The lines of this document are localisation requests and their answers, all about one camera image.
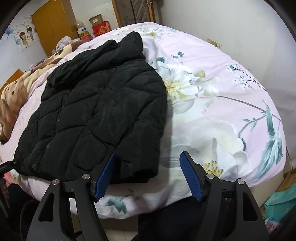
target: wooden headboard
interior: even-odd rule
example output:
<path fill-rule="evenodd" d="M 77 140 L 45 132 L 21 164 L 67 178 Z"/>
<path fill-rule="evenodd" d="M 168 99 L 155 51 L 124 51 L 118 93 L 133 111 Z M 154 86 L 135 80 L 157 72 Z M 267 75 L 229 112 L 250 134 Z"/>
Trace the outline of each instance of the wooden headboard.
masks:
<path fill-rule="evenodd" d="M 16 72 L 14 72 L 12 74 L 12 76 L 10 76 L 10 78 L 5 82 L 5 84 L 1 87 L 0 89 L 0 97 L 1 97 L 1 94 L 2 94 L 2 91 L 3 89 L 10 83 L 16 81 L 17 79 L 19 79 L 20 77 L 22 77 L 24 73 L 20 70 L 20 69 L 17 69 Z"/>

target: green shopping bag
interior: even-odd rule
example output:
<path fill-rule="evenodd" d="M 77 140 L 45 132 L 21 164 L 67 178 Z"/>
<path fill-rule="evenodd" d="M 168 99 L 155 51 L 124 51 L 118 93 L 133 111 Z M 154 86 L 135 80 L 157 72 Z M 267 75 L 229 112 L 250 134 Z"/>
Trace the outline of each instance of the green shopping bag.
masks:
<path fill-rule="evenodd" d="M 265 217 L 281 220 L 296 205 L 296 183 L 283 192 L 275 192 L 264 204 Z"/>

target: bed sheet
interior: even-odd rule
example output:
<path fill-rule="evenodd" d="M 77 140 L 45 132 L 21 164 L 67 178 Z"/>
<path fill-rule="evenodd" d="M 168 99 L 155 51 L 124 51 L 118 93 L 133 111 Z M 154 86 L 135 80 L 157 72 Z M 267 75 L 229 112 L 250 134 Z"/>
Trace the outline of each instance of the bed sheet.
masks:
<path fill-rule="evenodd" d="M 109 39 L 119 42 L 132 31 L 140 33 L 146 61 L 162 77 L 168 94 L 159 173 L 148 183 L 109 185 L 106 195 L 95 204 L 100 218 L 123 219 L 148 213 L 191 196 L 179 166 L 179 155 L 185 150 L 207 172 L 224 180 L 243 178 L 249 187 L 283 170 L 285 137 L 270 96 L 248 70 L 203 40 L 156 23 L 134 24 L 79 46 L 57 66 Z M 34 83 L 9 142 L 0 147 L 3 161 L 13 159 L 21 133 L 39 107 L 46 78 L 54 68 Z M 11 176 L 38 200 L 50 183 L 15 171 Z M 77 213 L 73 199 L 70 204 L 71 211 Z"/>

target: tiled floor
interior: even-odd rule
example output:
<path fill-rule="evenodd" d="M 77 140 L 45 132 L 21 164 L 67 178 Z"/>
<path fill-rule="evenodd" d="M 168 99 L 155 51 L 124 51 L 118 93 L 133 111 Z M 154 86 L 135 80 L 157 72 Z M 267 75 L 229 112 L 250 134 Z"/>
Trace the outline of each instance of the tiled floor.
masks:
<path fill-rule="evenodd" d="M 131 241 L 138 233 L 138 217 L 132 217 L 124 220 L 118 219 L 100 219 L 101 224 L 109 241 Z M 77 215 L 72 214 L 74 231 L 80 230 Z M 83 241 L 82 235 L 77 241 Z"/>

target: blue rubber pad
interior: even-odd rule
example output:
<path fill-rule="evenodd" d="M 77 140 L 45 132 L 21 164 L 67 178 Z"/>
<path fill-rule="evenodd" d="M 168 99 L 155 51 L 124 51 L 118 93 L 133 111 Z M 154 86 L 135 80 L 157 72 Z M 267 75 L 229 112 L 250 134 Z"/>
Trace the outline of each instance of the blue rubber pad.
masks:
<path fill-rule="evenodd" d="M 199 202 L 202 201 L 203 194 L 201 192 L 200 181 L 183 152 L 180 155 L 180 166 L 186 178 L 192 196 L 195 197 Z"/>
<path fill-rule="evenodd" d="M 94 194 L 95 200 L 98 202 L 101 197 L 105 195 L 109 182 L 115 168 L 116 155 L 113 152 L 110 156 L 106 166 L 104 167 L 98 181 L 96 182 L 96 192 Z"/>

